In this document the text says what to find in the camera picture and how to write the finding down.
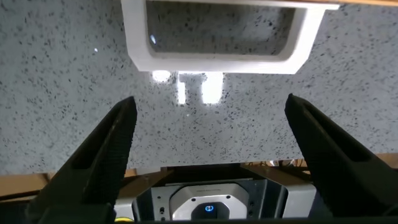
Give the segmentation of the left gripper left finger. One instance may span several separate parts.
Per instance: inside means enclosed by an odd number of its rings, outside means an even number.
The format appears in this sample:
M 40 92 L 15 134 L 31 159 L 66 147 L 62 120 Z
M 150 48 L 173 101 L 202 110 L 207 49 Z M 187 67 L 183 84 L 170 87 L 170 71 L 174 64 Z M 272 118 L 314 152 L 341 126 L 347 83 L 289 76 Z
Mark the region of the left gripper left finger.
M 137 121 L 133 97 L 112 107 L 27 206 L 32 223 L 113 223 Z

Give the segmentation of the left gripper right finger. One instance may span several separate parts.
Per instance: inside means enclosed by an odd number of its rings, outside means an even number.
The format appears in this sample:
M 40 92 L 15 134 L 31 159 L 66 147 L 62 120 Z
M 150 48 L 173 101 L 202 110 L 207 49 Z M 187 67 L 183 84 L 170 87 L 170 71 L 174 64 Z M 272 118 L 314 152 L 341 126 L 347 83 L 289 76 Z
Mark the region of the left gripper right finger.
M 303 98 L 290 94 L 285 115 L 313 184 L 334 216 L 397 215 L 396 170 Z

